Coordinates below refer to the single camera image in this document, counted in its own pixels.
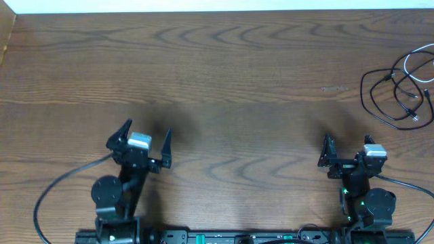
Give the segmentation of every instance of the wooden tabletop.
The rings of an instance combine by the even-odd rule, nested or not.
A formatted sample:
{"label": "wooden tabletop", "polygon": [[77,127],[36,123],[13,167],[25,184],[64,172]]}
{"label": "wooden tabletop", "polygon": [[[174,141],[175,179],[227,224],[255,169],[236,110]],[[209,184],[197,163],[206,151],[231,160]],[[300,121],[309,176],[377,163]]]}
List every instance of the wooden tabletop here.
{"label": "wooden tabletop", "polygon": [[[359,98],[362,74],[390,67],[433,33],[433,10],[18,16],[0,68],[0,243],[40,243],[37,197],[109,153],[106,140],[127,118],[154,137],[154,157],[174,132],[173,167],[148,178],[136,212],[149,223],[339,227],[341,182],[317,167],[326,132],[348,158],[371,134],[389,154],[383,175],[434,190],[434,125],[396,131]],[[390,86],[378,102],[397,106]],[[55,187],[39,212],[46,236],[72,243],[80,228],[94,228],[90,188],[119,170],[109,160]],[[418,236],[434,218],[428,195],[370,182],[397,196],[391,229]]]}

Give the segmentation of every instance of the green tape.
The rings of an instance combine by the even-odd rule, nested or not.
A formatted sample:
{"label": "green tape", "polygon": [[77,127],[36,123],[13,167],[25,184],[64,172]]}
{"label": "green tape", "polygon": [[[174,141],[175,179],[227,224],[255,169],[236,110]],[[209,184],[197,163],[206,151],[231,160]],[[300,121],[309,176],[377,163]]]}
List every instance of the green tape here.
{"label": "green tape", "polygon": [[283,239],[284,239],[284,240],[292,239],[292,235],[284,235],[284,236],[283,236]]}
{"label": "green tape", "polygon": [[196,235],[196,244],[205,244],[205,235]]}

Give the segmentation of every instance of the white wall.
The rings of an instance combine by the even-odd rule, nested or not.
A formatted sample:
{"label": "white wall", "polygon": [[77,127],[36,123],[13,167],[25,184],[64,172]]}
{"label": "white wall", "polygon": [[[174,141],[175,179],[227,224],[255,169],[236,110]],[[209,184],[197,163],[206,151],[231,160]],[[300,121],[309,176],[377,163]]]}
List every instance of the white wall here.
{"label": "white wall", "polygon": [[5,0],[17,14],[434,8],[434,0]]}

